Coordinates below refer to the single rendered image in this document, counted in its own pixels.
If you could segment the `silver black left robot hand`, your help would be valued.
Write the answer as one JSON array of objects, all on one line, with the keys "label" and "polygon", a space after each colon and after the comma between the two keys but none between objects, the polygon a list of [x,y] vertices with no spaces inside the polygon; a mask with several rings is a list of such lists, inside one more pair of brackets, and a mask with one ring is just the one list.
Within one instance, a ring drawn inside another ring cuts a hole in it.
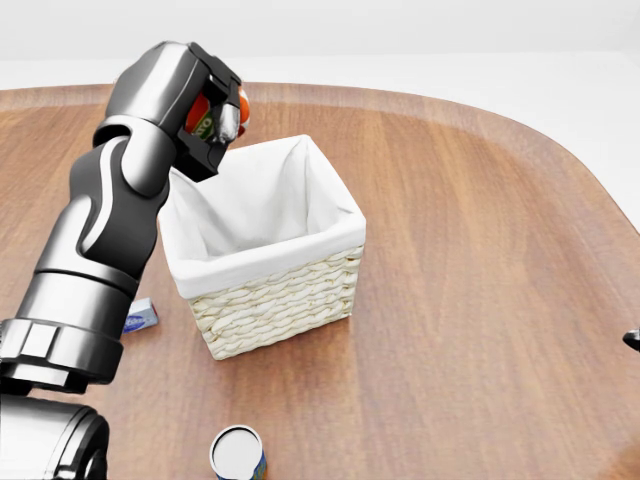
[{"label": "silver black left robot hand", "polygon": [[199,95],[209,105],[240,106],[240,77],[195,42],[163,41],[146,51],[116,80],[93,144],[125,136],[122,172],[149,196],[174,167],[195,182],[215,176],[229,143],[186,131]]}]

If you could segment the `red tomato sauce tin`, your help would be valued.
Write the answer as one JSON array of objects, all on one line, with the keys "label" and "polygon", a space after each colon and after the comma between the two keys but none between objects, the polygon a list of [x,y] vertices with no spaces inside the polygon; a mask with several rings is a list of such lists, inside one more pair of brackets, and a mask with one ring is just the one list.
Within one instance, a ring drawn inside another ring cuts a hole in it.
[{"label": "red tomato sauce tin", "polygon": [[242,136],[249,126],[250,105],[246,92],[238,88],[239,107],[231,103],[213,107],[200,93],[186,119],[185,130],[210,142],[229,144]]}]

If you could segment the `white lined wicker basket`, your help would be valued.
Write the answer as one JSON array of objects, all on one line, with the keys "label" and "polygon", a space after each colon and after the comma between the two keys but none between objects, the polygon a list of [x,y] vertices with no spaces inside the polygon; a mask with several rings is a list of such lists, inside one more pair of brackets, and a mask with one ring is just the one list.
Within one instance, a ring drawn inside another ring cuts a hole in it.
[{"label": "white lined wicker basket", "polygon": [[366,220],[310,137],[238,148],[210,179],[169,181],[165,257],[213,358],[351,314]]}]

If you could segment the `small blue white box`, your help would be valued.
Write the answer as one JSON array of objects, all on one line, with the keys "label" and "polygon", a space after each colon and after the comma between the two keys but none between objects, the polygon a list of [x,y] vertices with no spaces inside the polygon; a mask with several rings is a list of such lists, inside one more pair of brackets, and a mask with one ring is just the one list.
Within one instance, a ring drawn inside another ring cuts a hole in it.
[{"label": "small blue white box", "polygon": [[152,300],[147,297],[135,300],[123,326],[123,334],[139,331],[158,324],[158,315]]}]

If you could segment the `blue yellow tin silver lid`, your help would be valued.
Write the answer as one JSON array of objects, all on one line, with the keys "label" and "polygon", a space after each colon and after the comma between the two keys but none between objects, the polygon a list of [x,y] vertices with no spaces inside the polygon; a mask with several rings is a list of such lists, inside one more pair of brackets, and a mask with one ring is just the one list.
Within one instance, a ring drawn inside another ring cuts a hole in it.
[{"label": "blue yellow tin silver lid", "polygon": [[259,434],[246,425],[231,425],[211,443],[209,461],[217,480],[266,480],[267,462]]}]

